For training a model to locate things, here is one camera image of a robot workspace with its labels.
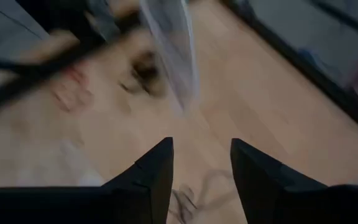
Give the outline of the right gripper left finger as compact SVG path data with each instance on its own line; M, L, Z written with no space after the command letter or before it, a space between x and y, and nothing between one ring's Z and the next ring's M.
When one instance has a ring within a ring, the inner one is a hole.
M165 224L173 184L173 138L162 139L106 182L106 223Z

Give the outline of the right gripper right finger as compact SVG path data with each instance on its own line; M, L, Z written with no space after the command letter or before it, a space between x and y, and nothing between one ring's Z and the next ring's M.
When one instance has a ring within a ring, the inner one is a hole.
M239 138L231 140L231 165L248 223L274 223L286 193L326 188Z

